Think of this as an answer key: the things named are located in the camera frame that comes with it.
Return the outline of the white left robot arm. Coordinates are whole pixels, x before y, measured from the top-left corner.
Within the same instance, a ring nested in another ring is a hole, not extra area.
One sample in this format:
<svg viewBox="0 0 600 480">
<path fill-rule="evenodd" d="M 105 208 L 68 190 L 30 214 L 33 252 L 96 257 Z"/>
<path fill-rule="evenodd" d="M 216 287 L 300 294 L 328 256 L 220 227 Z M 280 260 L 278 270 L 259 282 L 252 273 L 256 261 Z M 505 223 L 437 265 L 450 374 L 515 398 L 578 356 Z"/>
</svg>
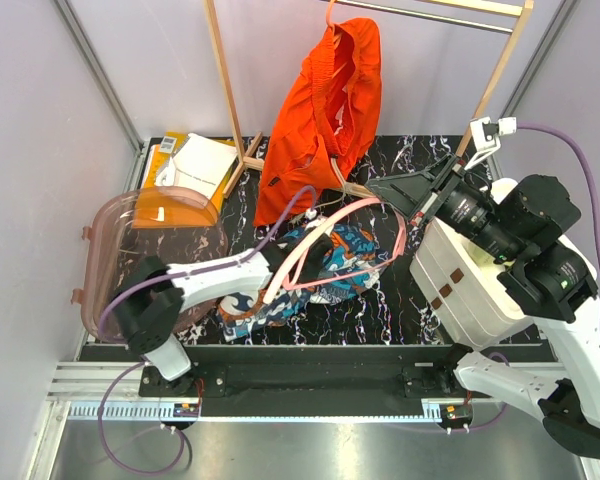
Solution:
<svg viewBox="0 0 600 480">
<path fill-rule="evenodd" d="M 195 264 L 166 265 L 147 257 L 102 318 L 115 318 L 127 346 L 157 368 L 170 393 L 186 395 L 196 372 L 173 333 L 179 315 L 219 299 L 232 315 L 254 316 L 264 308 L 262 292 L 298 243 L 262 241 L 240 254 Z"/>
</svg>

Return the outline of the blue patterned shorts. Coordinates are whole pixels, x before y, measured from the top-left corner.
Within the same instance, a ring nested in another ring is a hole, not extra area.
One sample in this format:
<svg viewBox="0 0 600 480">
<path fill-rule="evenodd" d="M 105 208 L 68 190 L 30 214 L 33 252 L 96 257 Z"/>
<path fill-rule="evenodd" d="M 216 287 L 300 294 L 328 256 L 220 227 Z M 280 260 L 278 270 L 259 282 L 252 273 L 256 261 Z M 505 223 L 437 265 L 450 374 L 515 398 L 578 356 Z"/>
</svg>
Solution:
<svg viewBox="0 0 600 480">
<path fill-rule="evenodd" d="M 371 233 L 358 226 L 337 223 L 328 236 L 333 252 L 319 276 L 322 285 L 293 291 L 281 288 L 269 304 L 263 302 L 265 289 L 233 293 L 220 301 L 216 318 L 227 342 L 265 327 L 283 326 L 311 304 L 331 306 L 351 300 L 379 280 L 390 255 Z"/>
</svg>

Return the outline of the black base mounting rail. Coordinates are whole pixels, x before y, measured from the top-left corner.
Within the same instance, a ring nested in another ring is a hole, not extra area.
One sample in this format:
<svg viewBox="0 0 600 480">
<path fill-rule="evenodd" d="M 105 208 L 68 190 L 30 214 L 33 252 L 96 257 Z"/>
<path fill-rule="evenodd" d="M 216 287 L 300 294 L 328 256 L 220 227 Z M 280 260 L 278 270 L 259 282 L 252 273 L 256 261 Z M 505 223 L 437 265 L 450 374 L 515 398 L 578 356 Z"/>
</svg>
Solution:
<svg viewBox="0 0 600 480">
<path fill-rule="evenodd" d="M 188 398 L 204 383 L 206 417 L 373 417 L 423 413 L 423 399 L 459 402 L 468 392 L 439 366 L 459 355 L 451 345 L 196 345 L 192 369 L 167 382 L 154 369 L 123 388 L 123 396 Z"/>
</svg>

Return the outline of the white drawer organizer box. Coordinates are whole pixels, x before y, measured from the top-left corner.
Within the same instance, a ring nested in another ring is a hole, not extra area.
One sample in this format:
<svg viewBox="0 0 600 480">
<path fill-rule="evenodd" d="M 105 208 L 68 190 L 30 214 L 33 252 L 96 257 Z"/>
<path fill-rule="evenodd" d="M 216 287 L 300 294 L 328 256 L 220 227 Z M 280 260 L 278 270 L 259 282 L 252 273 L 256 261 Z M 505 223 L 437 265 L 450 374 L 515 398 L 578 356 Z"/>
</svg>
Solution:
<svg viewBox="0 0 600 480">
<path fill-rule="evenodd" d="M 410 273 L 451 340 L 481 351 L 532 325 L 497 275 L 505 270 L 470 240 L 435 218 Z"/>
</svg>

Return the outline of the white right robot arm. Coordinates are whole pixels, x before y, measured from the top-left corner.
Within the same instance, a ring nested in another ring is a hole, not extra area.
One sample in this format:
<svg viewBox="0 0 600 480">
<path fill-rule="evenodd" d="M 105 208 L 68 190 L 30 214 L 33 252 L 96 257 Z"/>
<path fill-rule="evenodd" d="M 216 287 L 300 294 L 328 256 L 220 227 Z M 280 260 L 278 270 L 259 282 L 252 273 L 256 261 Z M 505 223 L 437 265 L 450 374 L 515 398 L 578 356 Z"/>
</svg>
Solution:
<svg viewBox="0 0 600 480">
<path fill-rule="evenodd" d="M 450 156 L 367 189 L 423 231 L 411 274 L 452 339 L 425 372 L 446 396 L 479 392 L 537 419 L 564 449 L 600 460 L 600 292 L 566 238 L 581 216 L 554 176 L 493 182 Z M 485 350 L 535 326 L 566 375 L 551 380 Z"/>
</svg>

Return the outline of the orange shorts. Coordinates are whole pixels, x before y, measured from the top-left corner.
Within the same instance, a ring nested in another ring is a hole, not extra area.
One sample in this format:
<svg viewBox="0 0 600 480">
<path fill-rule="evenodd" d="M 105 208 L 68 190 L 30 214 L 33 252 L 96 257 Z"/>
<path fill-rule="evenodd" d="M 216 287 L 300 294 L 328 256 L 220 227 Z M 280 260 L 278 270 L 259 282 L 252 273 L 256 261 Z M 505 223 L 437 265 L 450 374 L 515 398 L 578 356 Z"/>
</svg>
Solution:
<svg viewBox="0 0 600 480">
<path fill-rule="evenodd" d="M 328 27 L 303 60 L 268 142 L 253 224 L 273 224 L 306 185 L 337 188 L 374 143 L 382 105 L 376 22 Z"/>
</svg>

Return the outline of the orange clothes hanger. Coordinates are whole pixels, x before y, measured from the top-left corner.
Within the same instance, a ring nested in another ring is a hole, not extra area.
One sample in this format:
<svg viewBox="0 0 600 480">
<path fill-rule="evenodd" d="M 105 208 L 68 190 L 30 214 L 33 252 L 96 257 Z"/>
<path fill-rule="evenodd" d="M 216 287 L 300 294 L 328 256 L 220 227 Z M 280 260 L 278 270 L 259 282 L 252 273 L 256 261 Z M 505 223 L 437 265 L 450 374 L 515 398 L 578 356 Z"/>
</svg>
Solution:
<svg viewBox="0 0 600 480">
<path fill-rule="evenodd" d="M 329 0 L 327 2 L 325 21 L 328 29 L 332 33 L 333 38 L 336 38 L 341 34 L 341 24 L 348 21 L 348 18 L 344 13 L 341 12 L 341 10 L 342 7 L 339 5 L 337 0 Z"/>
</svg>

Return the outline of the clear pink plastic bin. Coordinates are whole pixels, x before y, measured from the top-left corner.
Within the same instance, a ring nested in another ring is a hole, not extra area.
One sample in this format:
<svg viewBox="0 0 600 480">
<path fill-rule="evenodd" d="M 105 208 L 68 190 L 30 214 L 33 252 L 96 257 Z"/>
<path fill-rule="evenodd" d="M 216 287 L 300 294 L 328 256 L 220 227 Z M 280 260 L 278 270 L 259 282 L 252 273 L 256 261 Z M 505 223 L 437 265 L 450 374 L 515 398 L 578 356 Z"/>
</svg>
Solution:
<svg viewBox="0 0 600 480">
<path fill-rule="evenodd" d="M 184 187 L 133 190 L 105 203 L 91 225 L 83 228 L 89 242 L 83 286 L 72 291 L 84 328 L 111 343 L 121 338 L 114 319 L 99 326 L 114 293 L 146 257 L 165 264 L 192 264 L 220 259 L 228 239 L 218 210 L 204 195 Z"/>
</svg>

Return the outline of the wooden clothes rack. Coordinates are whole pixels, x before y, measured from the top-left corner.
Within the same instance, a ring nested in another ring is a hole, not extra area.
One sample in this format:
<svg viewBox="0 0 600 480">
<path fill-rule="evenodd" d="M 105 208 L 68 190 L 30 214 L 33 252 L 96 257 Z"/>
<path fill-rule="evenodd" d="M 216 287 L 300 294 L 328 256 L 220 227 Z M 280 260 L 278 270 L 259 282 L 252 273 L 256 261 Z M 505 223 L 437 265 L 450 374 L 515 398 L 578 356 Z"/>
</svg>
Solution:
<svg viewBox="0 0 600 480">
<path fill-rule="evenodd" d="M 234 130 L 269 132 L 302 59 L 328 28 L 328 1 L 207 1 Z M 379 27 L 378 132 L 469 140 L 533 14 L 532 1 L 338 1 Z"/>
</svg>

